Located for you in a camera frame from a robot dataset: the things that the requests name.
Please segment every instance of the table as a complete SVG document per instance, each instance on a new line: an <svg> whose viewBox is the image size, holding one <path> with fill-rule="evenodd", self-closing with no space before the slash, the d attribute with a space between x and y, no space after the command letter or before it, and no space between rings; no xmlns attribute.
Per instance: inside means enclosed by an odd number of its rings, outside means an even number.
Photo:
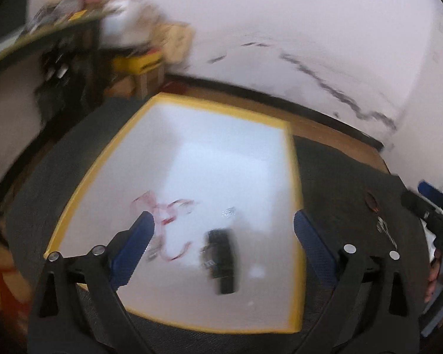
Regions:
<svg viewBox="0 0 443 354"><path fill-rule="evenodd" d="M103 148L144 104L139 100L108 99L74 127L46 155L17 194L6 214L10 249L17 268L36 285L43 253L67 201ZM428 248L419 221L400 205L403 184L397 176L354 161L338 150L295 137L305 207L315 220L339 232L356 246L380 253L390 250L373 228L376 219L364 205L365 185L385 208L384 217L396 236L417 310L423 308L428 277ZM79 290L92 329L109 343L88 293ZM323 287L307 263L303 330L295 334L217 335L168 327L132 316L157 353L291 353L305 338L326 305L331 290Z"/></svg>

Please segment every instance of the blue gripper pad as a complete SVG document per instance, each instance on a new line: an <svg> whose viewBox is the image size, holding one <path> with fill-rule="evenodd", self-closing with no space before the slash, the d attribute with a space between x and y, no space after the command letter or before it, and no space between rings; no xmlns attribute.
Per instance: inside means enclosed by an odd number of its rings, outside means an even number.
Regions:
<svg viewBox="0 0 443 354"><path fill-rule="evenodd" d="M438 189L434 188L426 181L420 181L417 189L422 196L428 198L439 208L443 208L443 193Z"/></svg>
<svg viewBox="0 0 443 354"><path fill-rule="evenodd" d="M154 235L154 218L143 212L128 230L129 237L110 264L110 284L114 290L126 285Z"/></svg>
<svg viewBox="0 0 443 354"><path fill-rule="evenodd" d="M294 232L320 282L335 287L336 261L302 210L294 216Z"/></svg>

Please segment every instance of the peeling paint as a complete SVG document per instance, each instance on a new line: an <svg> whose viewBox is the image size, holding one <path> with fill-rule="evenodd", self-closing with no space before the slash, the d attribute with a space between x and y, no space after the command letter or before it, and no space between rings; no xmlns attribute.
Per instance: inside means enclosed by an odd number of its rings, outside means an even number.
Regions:
<svg viewBox="0 0 443 354"><path fill-rule="evenodd" d="M218 61L223 60L223 58L225 58L225 57L226 57L226 55L222 55L222 56L217 57L217 58L212 58L211 60L208 60L207 63L217 63Z"/></svg>
<svg viewBox="0 0 443 354"><path fill-rule="evenodd" d="M359 107L358 103L355 99L351 98L350 96L344 94L342 91L339 91L330 85L328 85L323 79L317 76L317 74L305 66L303 63L301 63L295 56L287 54L287 53L281 53L280 57L281 60L287 61L289 63L293 63L297 66L297 69L301 71L302 73L305 73L315 79L318 86L322 88L323 90L330 93L333 97L338 99L338 101L348 105L356 114L356 117L360 120L368 121L370 119L375 119L377 121L381 121L385 126L387 126L389 129L392 129L393 131L397 130L397 126L395 125L395 122L393 119L387 117L385 114L377 111L371 111L368 113L363 113L361 108Z"/></svg>

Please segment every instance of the yellow border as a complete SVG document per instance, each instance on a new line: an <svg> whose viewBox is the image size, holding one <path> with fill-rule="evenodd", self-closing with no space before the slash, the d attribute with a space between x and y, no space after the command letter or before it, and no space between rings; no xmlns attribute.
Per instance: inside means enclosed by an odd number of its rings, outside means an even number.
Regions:
<svg viewBox="0 0 443 354"><path fill-rule="evenodd" d="M85 195L88 187L93 182L97 173L104 165L105 161L108 157L113 153L115 148L120 144L120 142L126 137L129 131L135 126L135 124L145 115L145 113L151 109L155 104L160 103L170 103L175 105L189 106L196 109L209 110L211 112L216 112L220 114L230 115L232 117L242 118L248 121L256 122L259 124L264 124L268 126L272 126L275 128L284 129L285 134L285 147L287 149L287 154L289 156L289 164L290 164L290 175L292 182L292 196L294 198L294 209L293 213L299 209L303 208L303 198L301 195L301 187L300 187L300 179L299 179L299 171L297 166L297 158L293 145L293 138L291 133L291 127L287 121L280 120L278 118L270 117L268 115L264 115L261 113L252 112L250 110L229 106L225 104L219 104L216 102L194 99L192 97L187 96L178 96L174 94L168 93L160 93L153 98L151 98L140 110L138 110L133 117L129 119L129 121L120 129L120 131L116 134L116 136L109 142L109 144L105 147L102 153L97 157L97 159L93 162L90 169L85 174L84 178L76 188L76 191L72 194L69 202L67 203L64 211L59 218L58 224L54 229L54 233L51 237L51 240L48 244L48 248L44 253L44 257L47 256L56 250L58 250L64 234L66 233L67 226L72 219L82 197ZM305 286L302 286L302 283L305 283L305 253L300 247L300 244L296 238L294 240L294 262L296 263L296 268L294 269L294 295L292 299L291 305L291 314L289 316L289 327L283 330L214 330L208 329L206 327L200 326L191 326L179 323L172 323L166 320L161 320L158 318L154 318L152 316L144 315L141 312L132 310L131 308L126 308L129 312L138 315L140 317L153 320L155 322L159 322L165 325L180 327L182 329L187 330L196 330L203 331L207 333L217 333L217 334L261 334L261 333L296 333L300 331L302 324L302 316L303 316L303 308L304 308L304 298L305 298Z"/></svg>

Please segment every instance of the black baseboard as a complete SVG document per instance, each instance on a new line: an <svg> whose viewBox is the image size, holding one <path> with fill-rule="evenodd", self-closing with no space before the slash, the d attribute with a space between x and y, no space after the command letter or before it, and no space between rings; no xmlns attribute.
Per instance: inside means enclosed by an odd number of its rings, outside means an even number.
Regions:
<svg viewBox="0 0 443 354"><path fill-rule="evenodd" d="M214 91L221 91L224 93L232 94L234 96L242 97L244 99L256 101L261 104L273 106L292 114L301 115L302 117L318 122L319 124L326 125L329 128L337 130L341 133L344 133L345 135L348 135L352 138L361 141L362 143L372 146L377 151L381 151L384 148L382 142L368 135L365 135L365 133L363 133L358 129L353 128L352 126L349 126L341 121L338 121L337 119L332 118L326 114L317 112L316 110L309 109L308 107L281 99L279 97L270 96L269 94L266 93L252 91L251 89L229 85L223 82L218 82L213 80L204 80L204 79L180 76L175 74L169 74L168 77L170 77L170 79L172 80L185 82L188 85L213 89Z"/></svg>

